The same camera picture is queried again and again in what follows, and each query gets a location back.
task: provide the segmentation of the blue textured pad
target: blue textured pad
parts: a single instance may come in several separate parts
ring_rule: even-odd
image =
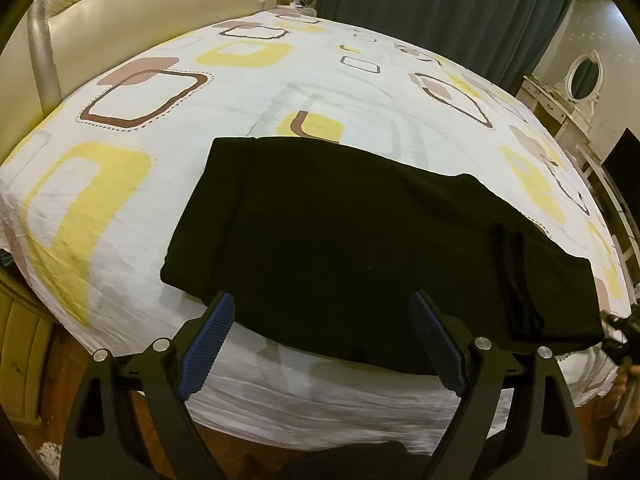
[[[236,318],[236,302],[224,294],[184,354],[175,391],[182,400],[202,389]]]
[[[409,317],[443,386],[462,397],[468,387],[464,358],[420,292],[409,300]]]

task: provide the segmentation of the headboard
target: headboard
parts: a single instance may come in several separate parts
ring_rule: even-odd
[[[276,0],[36,0],[0,55],[0,161],[62,99],[156,44]]]

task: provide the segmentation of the bed sheet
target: bed sheet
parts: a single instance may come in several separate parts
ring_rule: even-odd
[[[65,99],[0,167],[2,243],[87,349],[139,352],[203,312],[159,269],[212,140],[278,135],[472,174],[590,259],[601,308],[628,314],[596,204],[526,107],[433,52],[284,10],[179,36]],[[559,361],[576,405],[608,388],[599,348]],[[197,422],[276,446],[394,439],[433,451],[457,404],[435,377],[306,354],[235,324],[187,406]]]

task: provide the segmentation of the oval mirror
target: oval mirror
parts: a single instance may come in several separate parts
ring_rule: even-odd
[[[578,101],[587,98],[596,88],[599,76],[598,64],[589,58],[583,59],[571,78],[571,97]]]

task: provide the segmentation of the vanity drawer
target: vanity drawer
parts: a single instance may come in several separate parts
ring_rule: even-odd
[[[566,113],[555,102],[545,96],[543,93],[538,95],[538,102],[543,106],[546,113],[552,116],[560,124],[564,123]]]
[[[522,80],[522,88],[524,88],[527,92],[529,92],[533,97],[538,97],[540,90],[537,86],[535,86],[531,81],[527,79]]]

